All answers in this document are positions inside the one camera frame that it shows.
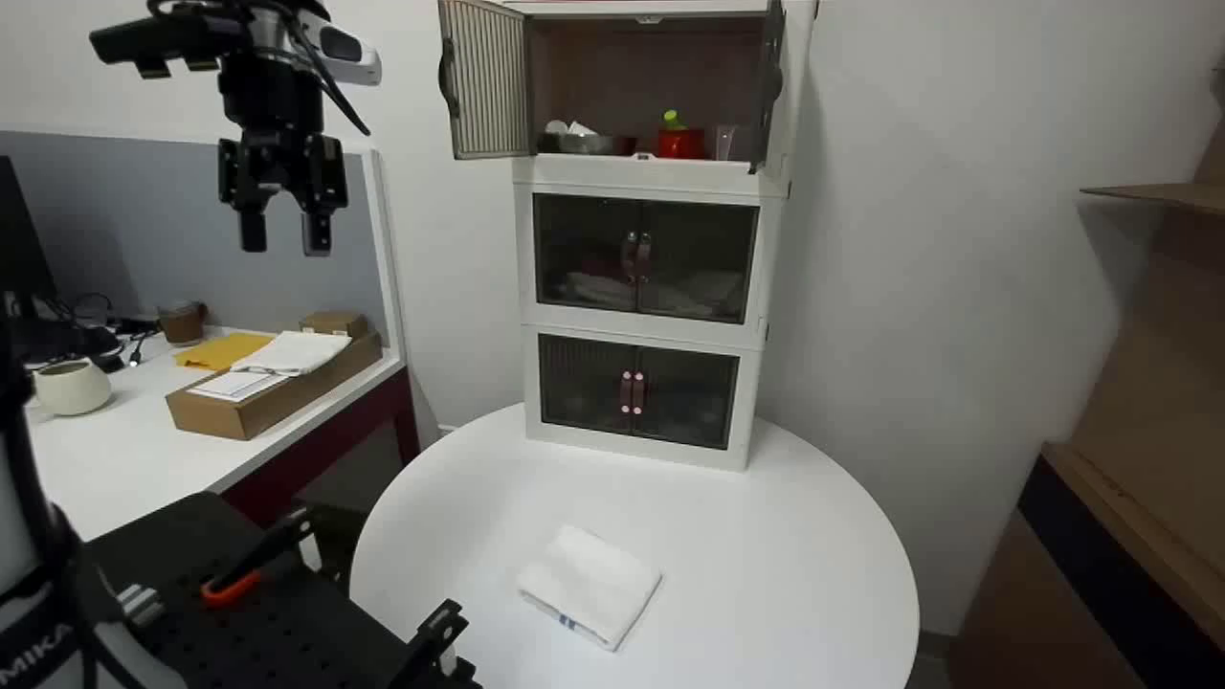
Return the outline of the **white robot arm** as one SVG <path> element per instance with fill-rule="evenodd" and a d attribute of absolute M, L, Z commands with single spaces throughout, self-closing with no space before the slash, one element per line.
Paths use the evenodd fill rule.
<path fill-rule="evenodd" d="M 322 105 L 366 136 L 343 85 L 379 85 L 382 62 L 322 0 L 144 0 L 144 19 L 89 41 L 102 64 L 129 62 L 144 82 L 165 82 L 172 62 L 220 74 L 221 113 L 241 129 L 220 143 L 220 198 L 237 211 L 241 249 L 269 249 L 264 207 L 281 190 L 301 211 L 301 253 L 333 249 L 328 219 L 350 203 L 350 179 Z"/>

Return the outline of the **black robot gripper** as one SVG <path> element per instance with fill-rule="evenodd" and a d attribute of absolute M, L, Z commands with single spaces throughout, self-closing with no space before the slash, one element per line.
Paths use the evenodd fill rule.
<path fill-rule="evenodd" d="M 241 138 L 220 143 L 220 197 L 237 207 L 241 249 L 269 253 L 264 203 L 292 190 L 308 211 L 308 253 L 328 253 L 328 219 L 350 203 L 343 151 L 322 136 L 322 97 L 230 93 L 227 120 Z"/>

